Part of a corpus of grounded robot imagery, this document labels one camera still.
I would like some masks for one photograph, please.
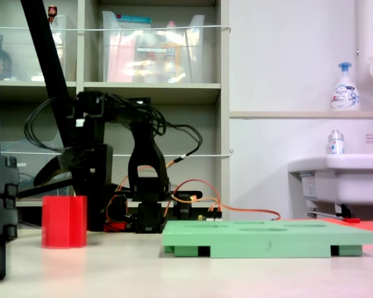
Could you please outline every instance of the plastic storage bin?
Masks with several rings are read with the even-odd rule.
[[[190,26],[201,26],[204,19],[195,16]],[[103,20],[104,29],[119,29],[104,31],[105,82],[202,83],[202,28],[121,30],[108,11]]]
[[[50,147],[61,147],[61,142],[56,141],[43,142]],[[27,140],[19,140],[15,142],[0,142],[1,154],[4,156],[13,156],[17,159],[19,170],[19,189],[32,188],[33,179],[36,174],[53,158],[52,151],[38,148]],[[60,174],[53,178],[53,180],[63,179],[69,177],[69,174]],[[69,187],[63,187],[54,191],[38,194],[34,197],[43,196],[67,196],[71,194]]]
[[[52,35],[67,81],[76,80],[76,32],[67,16],[56,16]],[[29,30],[0,29],[0,80],[44,81]]]
[[[300,173],[305,197],[316,198],[315,177],[308,172]]]

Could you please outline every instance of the green foam tray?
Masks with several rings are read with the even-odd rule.
[[[212,258],[311,258],[361,256],[373,232],[321,220],[168,221],[165,253]]]

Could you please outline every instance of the table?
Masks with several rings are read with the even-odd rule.
[[[41,249],[40,230],[8,244],[0,298],[373,297],[373,245],[363,257],[174,258],[160,235],[90,233],[88,246]]]

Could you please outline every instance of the blue pump cap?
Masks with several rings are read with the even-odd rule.
[[[348,71],[348,68],[350,68],[351,66],[352,64],[350,64],[350,62],[342,62],[338,65],[338,67],[341,68],[342,72]]]

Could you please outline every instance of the shelf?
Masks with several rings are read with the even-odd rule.
[[[216,5],[216,0],[98,0],[102,5],[123,6],[206,6]]]
[[[128,202],[129,208],[137,208],[140,202]],[[167,202],[161,202],[162,207],[166,208]],[[192,207],[194,208],[208,208],[213,205],[213,202],[196,202],[192,203]],[[17,207],[42,207],[43,202],[42,199],[22,199],[16,202]]]
[[[345,119],[345,118],[373,118],[373,111],[298,111],[298,112],[260,112],[234,111],[230,112],[232,119]]]
[[[114,93],[128,98],[150,97],[154,104],[214,104],[221,84],[149,84],[85,82],[85,90]]]
[[[76,82],[67,82],[71,97],[76,96]],[[44,82],[0,81],[1,102],[44,102],[48,99]]]

